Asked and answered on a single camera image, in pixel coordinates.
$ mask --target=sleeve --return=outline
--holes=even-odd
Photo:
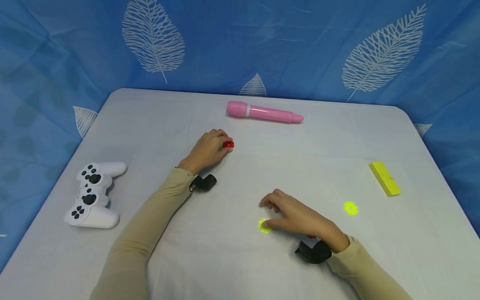
[[[90,300],[147,300],[146,266],[172,215],[191,194],[194,176],[173,169],[113,243]]]
[[[411,300],[405,290],[370,256],[354,237],[327,262],[334,273],[348,280],[362,300]]]

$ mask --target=small red object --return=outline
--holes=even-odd
[[[226,141],[226,142],[223,143],[223,147],[224,148],[233,148],[233,147],[235,147],[235,143]]]

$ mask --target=table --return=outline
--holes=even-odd
[[[240,119],[227,101],[294,111],[302,124]],[[274,188],[357,237],[414,299],[476,299],[480,241],[407,114],[395,107],[120,89],[95,123],[0,275],[5,300],[84,300],[128,220],[212,128],[235,150],[209,172],[218,180],[175,214],[148,267],[153,299],[356,299],[327,264],[294,254],[300,239],[258,221]],[[114,180],[112,229],[63,222],[89,162],[124,161]],[[368,167],[383,161],[402,194],[387,197]],[[359,209],[343,210],[345,201]]]

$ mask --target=game controller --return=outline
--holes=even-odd
[[[119,215],[106,208],[107,188],[116,177],[127,170],[122,162],[91,163],[77,174],[80,181],[75,204],[65,214],[65,222],[72,226],[112,228],[119,222]]]
[[[120,216],[106,207],[76,204],[65,214],[65,222],[72,226],[112,228]]]
[[[86,165],[77,174],[77,180],[84,184],[84,187],[105,186],[112,184],[112,178],[123,174],[127,165],[122,162],[114,163],[91,163]]]

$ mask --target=fabric backdrop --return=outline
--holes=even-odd
[[[475,0],[0,1],[0,271],[120,87],[398,106],[480,232],[479,28]]]

